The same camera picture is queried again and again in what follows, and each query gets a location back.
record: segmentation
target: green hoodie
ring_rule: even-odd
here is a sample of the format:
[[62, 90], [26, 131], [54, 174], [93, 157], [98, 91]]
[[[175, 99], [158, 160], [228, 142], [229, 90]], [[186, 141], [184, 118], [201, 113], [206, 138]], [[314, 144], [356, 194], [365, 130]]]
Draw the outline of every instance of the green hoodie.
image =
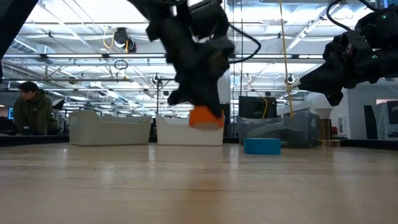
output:
[[46, 97], [43, 90], [30, 101], [21, 97], [14, 103], [14, 122], [21, 134], [24, 126], [28, 126], [34, 133], [47, 134], [58, 129], [57, 120], [51, 117], [52, 101]]

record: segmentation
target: gray plastic container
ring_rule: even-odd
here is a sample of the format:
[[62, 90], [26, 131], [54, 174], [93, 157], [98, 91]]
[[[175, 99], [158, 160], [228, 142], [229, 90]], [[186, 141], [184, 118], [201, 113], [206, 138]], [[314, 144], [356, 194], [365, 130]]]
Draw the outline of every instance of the gray plastic container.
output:
[[279, 138], [286, 147], [310, 148], [318, 145], [319, 116], [309, 112], [296, 112], [292, 119], [236, 118], [239, 143], [244, 138]]

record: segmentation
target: black robotic arm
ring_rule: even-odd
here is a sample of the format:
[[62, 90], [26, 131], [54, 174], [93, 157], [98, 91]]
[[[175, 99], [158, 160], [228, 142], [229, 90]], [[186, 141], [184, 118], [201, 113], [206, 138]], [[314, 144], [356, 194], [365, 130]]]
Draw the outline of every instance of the black robotic arm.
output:
[[359, 0], [374, 12], [360, 19], [351, 30], [330, 21], [347, 32], [337, 35], [326, 45], [323, 53], [325, 63], [300, 79], [301, 90], [323, 93], [332, 106], [339, 105], [342, 88], [355, 88], [362, 82], [376, 83], [380, 78], [398, 77], [398, 6], [376, 9], [366, 1]]
[[[190, 102], [206, 105], [221, 116], [217, 82], [229, 69], [234, 44], [227, 38], [228, 18], [221, 0], [205, 0], [188, 7], [187, 0], [128, 0], [149, 20], [149, 40], [160, 39], [166, 60], [172, 63], [179, 88], [171, 93], [170, 105]], [[172, 7], [177, 8], [177, 15]], [[210, 37], [205, 43], [193, 40]]]

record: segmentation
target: person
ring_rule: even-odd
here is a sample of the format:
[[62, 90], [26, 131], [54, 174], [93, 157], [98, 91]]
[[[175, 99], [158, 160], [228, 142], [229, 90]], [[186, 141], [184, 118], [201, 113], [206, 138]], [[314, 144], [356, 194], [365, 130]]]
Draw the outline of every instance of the person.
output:
[[28, 126], [33, 135], [56, 134], [57, 120], [52, 118], [52, 101], [34, 82], [18, 86], [21, 96], [14, 103], [14, 122], [18, 134], [26, 134]]

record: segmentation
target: light wood surface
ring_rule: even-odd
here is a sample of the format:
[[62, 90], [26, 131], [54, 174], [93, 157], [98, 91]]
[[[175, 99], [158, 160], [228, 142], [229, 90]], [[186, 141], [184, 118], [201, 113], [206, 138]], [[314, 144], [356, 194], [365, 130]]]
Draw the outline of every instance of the light wood surface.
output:
[[398, 153], [0, 148], [0, 223], [397, 223]]

